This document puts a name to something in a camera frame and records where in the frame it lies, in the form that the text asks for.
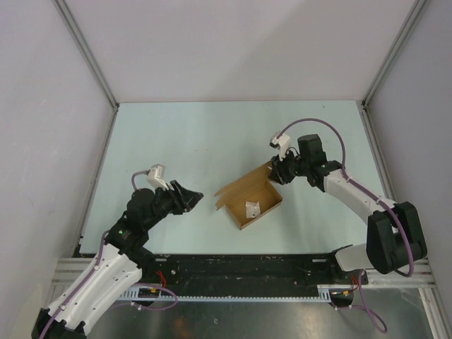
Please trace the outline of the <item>small white plastic piece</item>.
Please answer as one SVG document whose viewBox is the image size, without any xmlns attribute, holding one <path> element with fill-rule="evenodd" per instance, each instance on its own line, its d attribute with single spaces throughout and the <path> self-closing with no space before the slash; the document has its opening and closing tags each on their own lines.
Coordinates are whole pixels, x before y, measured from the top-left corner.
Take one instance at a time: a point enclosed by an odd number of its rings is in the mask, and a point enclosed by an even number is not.
<svg viewBox="0 0 452 339">
<path fill-rule="evenodd" d="M 245 211 L 247 218 L 257 218 L 261 215 L 261 207 L 259 202 L 245 202 Z"/>
</svg>

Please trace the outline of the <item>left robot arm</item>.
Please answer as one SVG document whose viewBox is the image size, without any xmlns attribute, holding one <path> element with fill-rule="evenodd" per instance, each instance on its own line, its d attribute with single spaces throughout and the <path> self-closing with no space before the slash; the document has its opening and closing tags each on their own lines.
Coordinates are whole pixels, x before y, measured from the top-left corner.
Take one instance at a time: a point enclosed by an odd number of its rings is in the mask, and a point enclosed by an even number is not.
<svg viewBox="0 0 452 339">
<path fill-rule="evenodd" d="M 101 236 L 88 267 L 48 307 L 40 309 L 32 338 L 86 338 L 101 316 L 132 285 L 155 277 L 149 231 L 168 215 L 192 211 L 201 192 L 172 180 L 167 189 L 138 189 L 117 222 Z"/>
</svg>

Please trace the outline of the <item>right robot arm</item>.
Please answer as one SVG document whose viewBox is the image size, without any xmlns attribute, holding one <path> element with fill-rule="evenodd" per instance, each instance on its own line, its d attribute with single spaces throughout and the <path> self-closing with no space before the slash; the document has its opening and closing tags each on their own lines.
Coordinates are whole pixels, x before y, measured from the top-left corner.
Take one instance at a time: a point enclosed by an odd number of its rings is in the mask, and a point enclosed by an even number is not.
<svg viewBox="0 0 452 339">
<path fill-rule="evenodd" d="M 370 268 L 381 274 L 412 276 L 415 261 L 427 255 L 416 207 L 378 196 L 354 180 L 344 165 L 328 160 L 318 135 L 302 136 L 297 142 L 298 148 L 292 150 L 287 134 L 272 137 L 270 146 L 278 154 L 270 160 L 268 178 L 284 185 L 304 177 L 312 187 L 342 202 L 367 226 L 365 243 L 334 252 L 335 260 L 326 265 L 327 278 L 343 283 L 353 270 Z"/>
</svg>

